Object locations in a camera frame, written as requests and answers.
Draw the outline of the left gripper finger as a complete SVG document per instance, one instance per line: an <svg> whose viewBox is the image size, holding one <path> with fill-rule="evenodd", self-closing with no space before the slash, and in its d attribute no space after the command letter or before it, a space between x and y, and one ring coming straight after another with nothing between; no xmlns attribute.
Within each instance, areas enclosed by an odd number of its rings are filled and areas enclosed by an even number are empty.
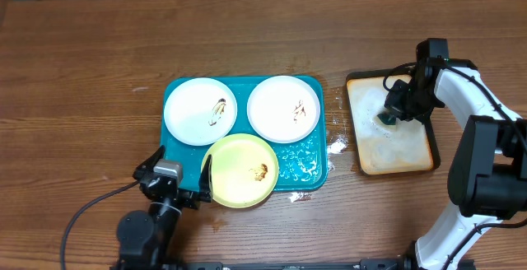
<svg viewBox="0 0 527 270"><path fill-rule="evenodd" d="M212 176L211 176L211 168L212 168L212 156L207 155L205 163L203 164L201 175L199 178L198 186L199 186L199 200L201 202L210 203L212 201Z"/></svg>
<svg viewBox="0 0 527 270"><path fill-rule="evenodd" d="M133 172L134 179L142 179L146 174L151 173L154 166L164 157L166 147L161 145L149 158L139 164Z"/></svg>

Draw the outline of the green yellow sponge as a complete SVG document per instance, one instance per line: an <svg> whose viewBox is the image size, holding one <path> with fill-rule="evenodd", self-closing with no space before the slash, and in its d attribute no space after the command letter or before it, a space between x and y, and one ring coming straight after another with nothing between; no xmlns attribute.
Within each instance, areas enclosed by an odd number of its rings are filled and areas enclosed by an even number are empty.
<svg viewBox="0 0 527 270"><path fill-rule="evenodd" d="M395 126L397 119L389 113L382 112L376 115L379 121L386 126Z"/></svg>

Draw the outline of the white plate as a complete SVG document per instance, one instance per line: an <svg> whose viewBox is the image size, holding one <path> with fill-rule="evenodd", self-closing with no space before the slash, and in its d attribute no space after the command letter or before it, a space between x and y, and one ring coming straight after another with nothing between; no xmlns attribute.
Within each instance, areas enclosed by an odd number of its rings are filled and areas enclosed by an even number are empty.
<svg viewBox="0 0 527 270"><path fill-rule="evenodd" d="M238 113L234 93L206 77L184 81L168 96L164 121L170 134L190 146L206 146L225 137Z"/></svg>
<svg viewBox="0 0 527 270"><path fill-rule="evenodd" d="M275 76L260 82L247 103L247 117L254 131L282 144L307 137L320 114L319 97L298 77Z"/></svg>

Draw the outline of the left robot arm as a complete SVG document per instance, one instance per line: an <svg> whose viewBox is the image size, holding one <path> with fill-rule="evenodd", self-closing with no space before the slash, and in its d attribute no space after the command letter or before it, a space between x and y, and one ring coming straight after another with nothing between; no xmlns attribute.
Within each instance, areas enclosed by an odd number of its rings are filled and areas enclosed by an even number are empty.
<svg viewBox="0 0 527 270"><path fill-rule="evenodd" d="M180 187L183 166L166 160L165 151L165 147L159 147L133 172L139 189L151 203L146 211L129 212L119 221L119 259L115 269L185 268L169 256L169 245L183 210L197 210L201 203L212 201L212 156L205 157L195 192Z"/></svg>

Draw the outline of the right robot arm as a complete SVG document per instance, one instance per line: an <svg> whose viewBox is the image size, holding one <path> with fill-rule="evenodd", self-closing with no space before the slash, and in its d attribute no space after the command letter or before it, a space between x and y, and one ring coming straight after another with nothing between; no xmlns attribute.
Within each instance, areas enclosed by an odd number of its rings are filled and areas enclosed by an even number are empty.
<svg viewBox="0 0 527 270"><path fill-rule="evenodd" d="M526 225L510 221L526 209L526 121L496 98L471 61L450 57L445 39L419 43L415 62L397 69L411 78L388 88L382 123L427 123L446 107L464 129L448 174L450 202L398 267L473 269L464 255L484 233Z"/></svg>

